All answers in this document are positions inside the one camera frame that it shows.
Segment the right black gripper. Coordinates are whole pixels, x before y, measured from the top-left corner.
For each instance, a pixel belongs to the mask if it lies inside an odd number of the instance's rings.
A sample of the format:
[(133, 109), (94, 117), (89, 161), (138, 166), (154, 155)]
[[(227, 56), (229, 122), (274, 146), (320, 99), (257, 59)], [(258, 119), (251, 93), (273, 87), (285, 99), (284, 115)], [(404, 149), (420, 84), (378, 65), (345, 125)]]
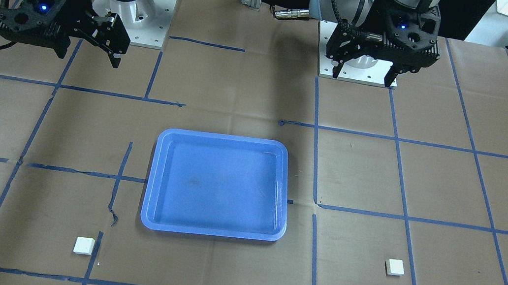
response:
[(120, 15), (99, 16), (92, 0), (2, 0), (0, 36), (52, 49), (62, 60), (71, 37), (81, 38), (106, 52), (115, 69), (131, 44)]

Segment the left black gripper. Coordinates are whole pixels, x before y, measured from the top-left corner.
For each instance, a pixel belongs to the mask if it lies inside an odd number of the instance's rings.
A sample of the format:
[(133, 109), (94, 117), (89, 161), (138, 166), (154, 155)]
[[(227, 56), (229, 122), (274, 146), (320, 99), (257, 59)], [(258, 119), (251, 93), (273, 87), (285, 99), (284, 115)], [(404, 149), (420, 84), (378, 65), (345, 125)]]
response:
[(332, 76), (338, 79), (345, 63), (368, 55), (392, 62), (383, 83), (391, 87), (406, 69), (418, 71), (438, 61), (440, 24), (437, 6), (418, 13), (394, 0), (374, 0), (359, 26), (344, 22), (331, 34), (326, 56), (332, 59)]

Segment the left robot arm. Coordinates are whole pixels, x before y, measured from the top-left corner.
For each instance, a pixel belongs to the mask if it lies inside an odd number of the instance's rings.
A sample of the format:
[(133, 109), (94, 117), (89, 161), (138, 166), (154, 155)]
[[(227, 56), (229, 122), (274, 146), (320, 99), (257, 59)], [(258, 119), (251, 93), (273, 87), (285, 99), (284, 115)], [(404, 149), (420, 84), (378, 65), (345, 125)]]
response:
[(322, 77), (393, 88), (440, 58), (441, 0), (310, 0)]

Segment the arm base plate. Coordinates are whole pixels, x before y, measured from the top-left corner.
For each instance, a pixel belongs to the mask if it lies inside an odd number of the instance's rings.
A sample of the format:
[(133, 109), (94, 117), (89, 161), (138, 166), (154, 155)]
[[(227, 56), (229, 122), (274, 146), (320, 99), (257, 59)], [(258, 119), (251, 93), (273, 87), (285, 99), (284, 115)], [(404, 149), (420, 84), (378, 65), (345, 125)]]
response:
[(162, 50), (179, 0), (94, 0), (97, 14), (118, 14), (131, 45)]
[[(333, 79), (333, 65), (331, 59), (326, 56), (326, 47), (336, 25), (337, 23), (330, 21), (319, 21), (319, 77)], [(392, 67), (392, 62), (377, 60), (370, 56), (362, 56), (345, 63), (337, 79), (383, 88), (385, 86), (384, 77), (389, 72), (390, 67)]]

